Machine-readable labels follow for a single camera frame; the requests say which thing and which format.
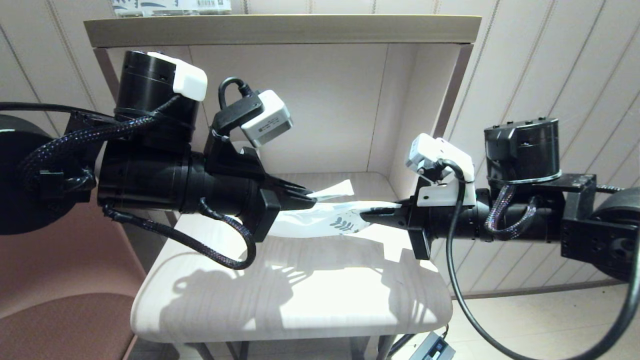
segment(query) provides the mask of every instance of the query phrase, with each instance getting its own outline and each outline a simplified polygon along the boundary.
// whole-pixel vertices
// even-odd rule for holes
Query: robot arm
[[[232,83],[243,97],[227,106],[225,90]],[[171,237],[224,266],[249,266],[255,242],[265,239],[280,210],[311,208],[316,200],[307,197],[310,190],[269,175],[254,149],[237,152],[231,144],[229,133],[237,127],[255,146],[291,128],[286,106],[271,90],[254,92],[240,79],[224,80],[218,94],[221,111],[205,151],[191,150],[206,89],[204,72],[182,60],[129,51],[114,117],[48,104],[1,103],[0,110],[71,116],[65,135],[52,139],[25,120],[0,115],[0,234],[25,233],[56,221],[75,203],[88,202],[97,184],[98,203],[114,220]],[[97,183],[95,163],[104,142]],[[231,260],[120,208],[197,212],[227,222],[242,234],[248,256]]]
[[[440,183],[451,168],[438,161],[451,160],[466,182],[456,239],[559,242],[562,256],[628,281],[640,226],[640,188],[597,185],[593,174],[563,174],[557,119],[494,126],[484,133],[489,189],[475,189],[468,155],[421,134],[406,161],[420,176],[414,195],[393,212],[372,211],[362,218],[406,229],[415,257],[429,259],[431,242],[447,235],[456,203],[458,181]],[[594,210],[596,192],[612,195]]]

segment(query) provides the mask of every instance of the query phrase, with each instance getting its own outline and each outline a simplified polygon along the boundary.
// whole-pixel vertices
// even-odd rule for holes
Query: stool leg
[[[240,360],[238,354],[240,354],[240,344],[241,341],[227,341],[227,348],[229,349],[229,353],[234,360]]]
[[[240,344],[240,360],[247,360],[249,358],[249,341],[243,341]]]
[[[376,360],[387,360],[391,346],[394,344],[395,335],[382,335],[378,340],[378,357]]]
[[[351,360],[364,360],[364,352],[367,350],[370,338],[370,336],[353,336],[349,338]]]
[[[214,360],[213,355],[211,355],[205,343],[186,343],[185,345],[196,349],[202,360]]]

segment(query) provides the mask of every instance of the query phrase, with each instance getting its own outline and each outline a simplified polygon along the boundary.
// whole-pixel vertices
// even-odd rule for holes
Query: black cylinder
[[[484,130],[487,178],[492,184],[531,184],[561,175],[558,120],[508,122]]]
[[[493,236],[484,228],[484,222],[489,216],[491,199],[487,189],[476,190],[477,205],[470,209],[464,209],[456,226],[456,239],[493,241]],[[432,240],[446,238],[453,206],[437,206],[429,209],[429,231]],[[527,201],[514,202],[507,208],[504,216],[498,223],[501,229],[514,224],[522,218],[527,209]],[[555,203],[545,203],[537,207],[536,216],[529,228],[514,241],[531,242],[555,242],[560,241],[562,211]]]
[[[179,211],[188,171],[188,154],[112,140],[102,160],[98,201],[121,208]]]
[[[240,177],[210,175],[198,152],[178,154],[115,140],[107,144],[98,201],[119,208],[194,213],[200,198],[227,215],[238,215],[255,196],[256,184]]]
[[[122,65],[118,101],[114,110],[118,121],[151,114],[171,99],[175,64],[138,51],[127,51]],[[163,118],[132,140],[143,145],[182,153],[195,129],[198,102],[180,97],[156,116]]]

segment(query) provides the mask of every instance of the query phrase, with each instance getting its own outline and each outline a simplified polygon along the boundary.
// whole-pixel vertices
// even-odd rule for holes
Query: white bracket
[[[203,101],[207,94],[207,74],[199,67],[161,53],[147,55],[175,64],[173,92],[195,101]]]
[[[466,188],[463,205],[476,205],[476,186],[474,165],[471,156],[451,145],[443,138],[434,139],[427,134],[420,134],[411,144],[407,155],[406,166],[413,172],[432,183],[418,190],[418,206],[454,206],[458,197],[458,180],[452,178],[446,184],[438,184],[428,179],[425,174],[436,168],[438,160],[455,162],[465,176]],[[451,173],[449,167],[440,172],[441,177]]]

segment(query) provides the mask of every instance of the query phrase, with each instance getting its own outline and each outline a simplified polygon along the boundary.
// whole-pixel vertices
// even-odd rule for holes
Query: braided cable sleeve
[[[253,263],[253,260],[255,259],[255,244],[253,244],[253,255],[251,251],[248,250],[246,260],[237,261],[230,259],[223,254],[220,254],[219,252],[206,246],[200,241],[170,226],[157,223],[153,220],[137,217],[136,215],[133,215],[131,213],[115,210],[110,204],[106,204],[105,206],[103,206],[102,212],[104,213],[104,216],[112,218],[114,221],[120,222],[122,224],[131,224],[143,230],[151,231],[152,233],[156,233],[161,236],[173,239],[201,253],[202,255],[217,262],[218,264],[233,270],[245,269],[249,267],[249,265],[251,265],[251,263]]]
[[[226,258],[225,256],[223,257],[226,259],[226,261],[234,263],[235,266],[241,266],[237,270],[248,268],[253,263],[253,260],[255,260],[256,254],[255,241],[253,240],[253,234],[249,231],[249,229],[247,229],[243,224],[240,224],[240,222],[238,222],[236,219],[228,215],[218,213],[217,211],[213,211],[209,207],[209,205],[207,205],[206,199],[203,197],[200,198],[199,210],[200,214],[214,220],[222,221],[228,224],[230,227],[233,227],[242,236],[244,244],[246,245],[246,259],[244,261],[236,261]]]
[[[50,167],[73,152],[82,149],[89,143],[103,142],[123,136],[128,136],[136,131],[146,129],[155,124],[159,119],[155,113],[161,112],[171,106],[180,95],[173,96],[169,101],[158,107],[151,115],[139,117],[115,125],[92,127],[69,133],[61,138],[52,140],[34,150],[24,158],[17,169],[17,176],[25,190],[33,192],[38,187],[40,171]]]
[[[509,206],[511,199],[515,194],[515,190],[515,185],[504,185],[502,189],[500,189],[496,203],[489,212],[489,216],[486,218],[486,222],[484,223],[484,228],[498,240],[510,240],[517,238],[524,233],[529,226],[531,226],[533,219],[536,216],[538,198],[534,196],[529,199],[527,209],[520,220],[505,229],[497,228],[497,223],[503,217],[504,211]]]

